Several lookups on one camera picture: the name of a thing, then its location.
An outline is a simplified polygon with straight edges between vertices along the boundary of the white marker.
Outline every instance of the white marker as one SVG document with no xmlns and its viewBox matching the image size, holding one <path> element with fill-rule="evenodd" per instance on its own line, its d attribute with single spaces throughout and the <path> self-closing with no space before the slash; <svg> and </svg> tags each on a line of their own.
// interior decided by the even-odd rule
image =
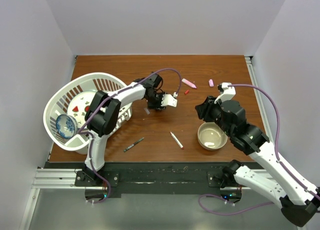
<svg viewBox="0 0 320 230">
<path fill-rule="evenodd" d="M 179 145 L 179 147 L 181 149 L 184 149 L 184 146 L 181 144 L 181 142 L 179 142 L 178 138 L 176 138 L 176 136 L 172 132 L 170 132 L 170 133 L 171 133 L 171 136 L 173 137 L 173 139 L 175 140 L 175 142 Z"/>
</svg>

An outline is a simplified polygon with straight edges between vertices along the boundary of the marker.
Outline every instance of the marker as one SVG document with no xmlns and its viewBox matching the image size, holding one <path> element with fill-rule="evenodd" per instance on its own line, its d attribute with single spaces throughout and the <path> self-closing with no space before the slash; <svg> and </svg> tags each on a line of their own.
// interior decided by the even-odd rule
<svg viewBox="0 0 320 230">
<path fill-rule="evenodd" d="M 175 142 L 179 145 L 179 147 L 181 149 L 184 149 L 184 146 L 181 144 L 181 142 L 179 142 L 178 138 L 172 132 L 170 132 L 170 133 L 171 133 L 171 136 L 173 137 L 173 139 L 175 140 Z"/>
<path fill-rule="evenodd" d="M 137 144 L 138 144 L 139 142 L 141 142 L 143 139 L 144 139 L 144 137 L 141 138 L 140 140 L 136 141 L 134 144 L 128 146 L 125 150 L 123 150 L 123 152 L 126 152 L 126 151 L 128 151 L 129 149 L 133 148 L 135 145 L 137 145 Z"/>
<path fill-rule="evenodd" d="M 145 110 L 145 112 L 146 112 L 147 115 L 150 114 L 150 111 L 148 110 L 147 107 L 145 107 L 144 110 Z"/>
<path fill-rule="evenodd" d="M 186 80 L 185 78 L 182 79 L 182 82 L 185 83 L 187 86 L 190 86 L 191 88 L 196 89 L 196 85 L 194 83 L 191 83 L 190 81 Z"/>
</svg>

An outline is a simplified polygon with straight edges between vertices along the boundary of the wooden tabletop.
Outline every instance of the wooden tabletop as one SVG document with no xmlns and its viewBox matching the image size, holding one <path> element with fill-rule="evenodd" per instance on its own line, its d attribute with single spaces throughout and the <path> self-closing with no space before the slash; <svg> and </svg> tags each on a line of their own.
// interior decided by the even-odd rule
<svg viewBox="0 0 320 230">
<path fill-rule="evenodd" d="M 247 65 L 243 56 L 78 56 L 72 79 L 93 73 L 112 74 L 126 84 L 149 75 L 161 68 L 175 68 L 183 78 L 194 81 L 197 89 L 182 84 L 176 108 L 150 114 L 144 111 L 145 100 L 132 104 L 132 117 L 107 142 L 105 161 L 110 162 L 225 162 L 237 159 L 251 161 L 228 141 L 217 151 L 203 149 L 197 139 L 197 130 L 203 121 L 198 119 L 195 105 L 204 102 L 208 95 L 218 96 L 217 85 L 221 82 L 251 84 Z M 179 85 L 178 75 L 172 71 L 161 72 L 162 89 L 173 93 Z M 209 87 L 213 79 L 215 87 Z M 264 129 L 254 91 L 250 88 L 236 88 L 234 100 L 246 110 L 250 123 Z M 172 131 L 184 149 L 180 149 L 170 135 Z M 124 149 L 144 137 L 144 140 L 124 153 Z M 53 146 L 50 162 L 84 161 L 85 155 L 68 152 Z"/>
</svg>

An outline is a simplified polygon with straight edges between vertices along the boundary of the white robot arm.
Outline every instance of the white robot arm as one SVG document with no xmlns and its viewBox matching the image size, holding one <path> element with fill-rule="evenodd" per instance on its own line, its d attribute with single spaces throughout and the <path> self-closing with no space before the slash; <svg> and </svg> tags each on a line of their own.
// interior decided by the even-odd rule
<svg viewBox="0 0 320 230">
<path fill-rule="evenodd" d="M 114 92 L 98 91 L 90 105 L 90 108 L 85 116 L 87 121 L 98 108 L 101 102 L 108 96 L 113 96 L 109 99 L 103 107 L 94 115 L 90 123 L 87 125 L 88 130 L 94 135 L 94 143 L 91 149 L 91 154 L 88 153 L 85 160 L 85 165 L 90 170 L 93 167 L 99 171 L 105 164 L 105 149 L 109 134 L 114 130 L 119 110 L 125 105 L 143 98 L 147 99 L 147 106 L 149 109 L 163 110 L 167 106 L 177 106 L 177 94 L 174 96 L 166 92 L 157 92 L 157 87 L 162 81 L 158 74 L 144 80 L 143 83 L 137 84 L 141 79 L 137 79 L 127 87 L 119 89 Z"/>
<path fill-rule="evenodd" d="M 231 83 L 222 83 L 218 86 L 220 95 L 217 98 L 208 96 L 203 104 L 195 107 L 198 117 L 205 122 L 215 122 L 237 149 L 259 163 L 275 181 L 233 160 L 222 170 L 224 185 L 238 183 L 255 190 L 281 208 L 283 215 L 293 224 L 304 226 L 320 207 L 319 189 L 280 154 L 279 160 L 276 158 L 274 144 L 258 127 L 247 122 L 246 112 L 239 102 L 231 100 L 236 91 L 229 85 Z M 288 171 L 303 182 L 306 189 Z"/>
</svg>

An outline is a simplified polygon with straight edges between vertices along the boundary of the white laundry basket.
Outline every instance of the white laundry basket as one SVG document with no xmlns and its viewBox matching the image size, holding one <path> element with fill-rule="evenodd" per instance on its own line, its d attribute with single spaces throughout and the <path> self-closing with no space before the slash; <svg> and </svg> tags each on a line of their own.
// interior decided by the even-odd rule
<svg viewBox="0 0 320 230">
<path fill-rule="evenodd" d="M 81 76 L 62 87 L 47 103 L 43 113 L 44 127 L 51 139 L 64 150 L 87 154 L 89 138 L 86 135 L 75 135 L 71 139 L 64 139 L 56 129 L 56 118 L 61 114 L 67 114 L 72 99 L 85 92 L 116 91 L 126 84 L 115 76 L 107 73 L 91 73 Z M 114 134 L 126 120 L 132 116 L 131 103 L 122 107 L 119 112 L 116 127 L 109 134 Z"/>
</svg>

